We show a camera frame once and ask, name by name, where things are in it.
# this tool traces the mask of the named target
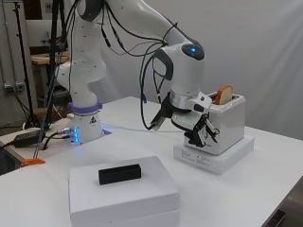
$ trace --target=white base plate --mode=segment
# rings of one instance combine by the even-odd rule
[[[221,155],[212,155],[183,144],[173,147],[173,158],[215,174],[223,174],[254,149],[255,138],[244,136]]]

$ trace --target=orange object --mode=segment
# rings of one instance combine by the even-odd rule
[[[230,102],[233,99],[233,87],[232,86],[223,86],[217,93],[216,96],[216,105],[224,105],[227,102]]]
[[[42,159],[25,159],[24,161],[22,161],[21,167],[41,165],[41,164],[45,164],[45,160],[42,160]]]

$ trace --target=floor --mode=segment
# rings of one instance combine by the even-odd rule
[[[297,185],[280,210],[286,212],[286,217],[279,227],[303,226],[303,181]]]

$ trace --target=label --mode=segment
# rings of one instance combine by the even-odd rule
[[[89,122],[89,124],[95,124],[97,122],[97,120],[95,119],[95,117],[93,116],[91,121]]]
[[[191,154],[187,152],[186,150],[182,150],[181,158],[185,159],[187,161],[190,161],[192,163],[195,163],[195,159],[191,157]]]
[[[209,160],[205,157],[190,153],[183,149],[182,149],[182,153],[181,153],[181,158],[186,161],[190,161],[194,164],[203,165],[203,166],[210,166],[212,163],[211,160]]]

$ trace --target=blue led light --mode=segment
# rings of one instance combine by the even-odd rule
[[[190,51],[191,51],[192,53],[197,53],[197,48],[191,47]]]
[[[74,136],[75,136],[75,144],[77,144],[79,142],[78,130],[77,129],[74,129]]]

